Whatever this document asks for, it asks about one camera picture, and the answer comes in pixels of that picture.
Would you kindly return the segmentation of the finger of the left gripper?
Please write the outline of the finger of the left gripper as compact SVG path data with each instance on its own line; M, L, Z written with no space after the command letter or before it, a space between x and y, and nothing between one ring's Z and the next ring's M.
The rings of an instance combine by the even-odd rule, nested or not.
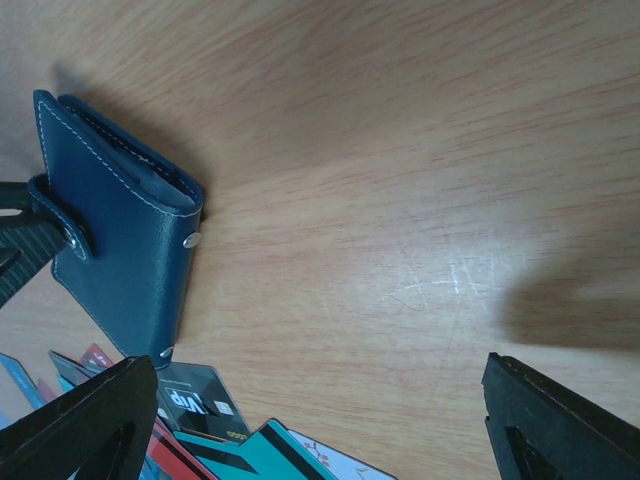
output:
M65 246L63 231L34 212L27 184L1 183L1 306L4 306Z

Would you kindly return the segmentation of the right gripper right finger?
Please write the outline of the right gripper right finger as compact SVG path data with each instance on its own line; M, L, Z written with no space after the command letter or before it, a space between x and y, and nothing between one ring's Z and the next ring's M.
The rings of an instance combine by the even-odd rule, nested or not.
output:
M502 479L637 479L639 429L511 356L482 377Z

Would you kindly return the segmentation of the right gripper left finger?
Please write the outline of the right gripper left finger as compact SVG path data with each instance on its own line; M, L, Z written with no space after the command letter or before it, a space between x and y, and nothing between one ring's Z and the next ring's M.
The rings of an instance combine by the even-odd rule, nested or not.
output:
M157 411L148 356L127 357L1 431L3 479L137 479Z

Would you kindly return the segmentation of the blue leather card holder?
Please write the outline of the blue leather card holder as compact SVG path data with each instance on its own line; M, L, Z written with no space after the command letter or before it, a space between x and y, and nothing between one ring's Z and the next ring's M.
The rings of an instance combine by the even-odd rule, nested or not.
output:
M28 192L66 242L53 277L125 356L172 359L205 194L72 95L33 93L44 173Z

